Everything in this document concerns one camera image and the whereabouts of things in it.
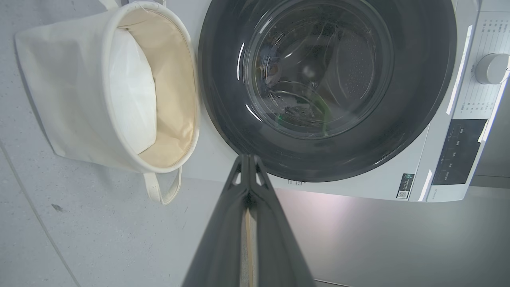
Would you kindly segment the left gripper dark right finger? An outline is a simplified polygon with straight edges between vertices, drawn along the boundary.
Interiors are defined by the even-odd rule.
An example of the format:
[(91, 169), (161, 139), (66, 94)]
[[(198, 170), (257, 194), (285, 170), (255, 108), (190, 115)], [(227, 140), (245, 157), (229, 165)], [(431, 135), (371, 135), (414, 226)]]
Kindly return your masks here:
[(262, 160), (255, 155), (249, 155), (248, 160), (248, 209), (256, 217), (257, 285), (314, 287)]

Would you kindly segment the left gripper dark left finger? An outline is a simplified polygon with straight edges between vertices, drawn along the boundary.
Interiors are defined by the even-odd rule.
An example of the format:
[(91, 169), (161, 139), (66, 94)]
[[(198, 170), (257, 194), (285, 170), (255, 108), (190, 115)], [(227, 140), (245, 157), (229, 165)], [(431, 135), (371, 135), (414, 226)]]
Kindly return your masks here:
[(240, 286), (241, 227), (246, 209), (248, 172), (249, 156), (238, 156), (182, 286)]

